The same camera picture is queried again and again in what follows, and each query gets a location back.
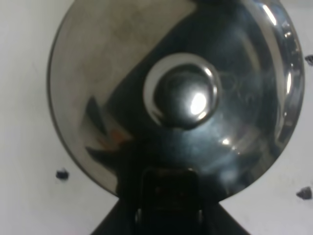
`reflective metal surface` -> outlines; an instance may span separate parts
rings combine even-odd
[[[177,53],[203,59],[212,76],[191,63],[151,77]],[[72,158],[133,199],[150,166],[192,168],[213,201],[243,190],[286,147],[303,92],[301,48],[277,0],[77,0],[48,72]]]

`round knob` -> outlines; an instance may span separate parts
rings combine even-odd
[[[219,83],[217,71],[205,59],[188,53],[172,54],[148,73],[144,104],[158,125],[191,129],[216,109]]]

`black crumb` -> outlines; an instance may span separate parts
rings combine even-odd
[[[302,198],[303,200],[310,200],[312,199],[312,190],[310,187],[302,188],[296,194],[298,197]]]
[[[310,66],[313,66],[313,55],[308,55],[304,58]]]
[[[65,169],[57,170],[55,177],[57,177],[59,180],[66,181],[69,178],[69,173]]]

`white countertop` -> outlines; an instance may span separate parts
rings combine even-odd
[[[117,199],[93,183],[63,149],[46,100],[55,32],[73,0],[0,0],[0,234],[88,235]],[[313,1],[282,0],[304,55],[313,54]],[[257,182],[222,202],[253,235],[313,234],[313,68],[290,143]],[[66,168],[66,183],[55,178]]]

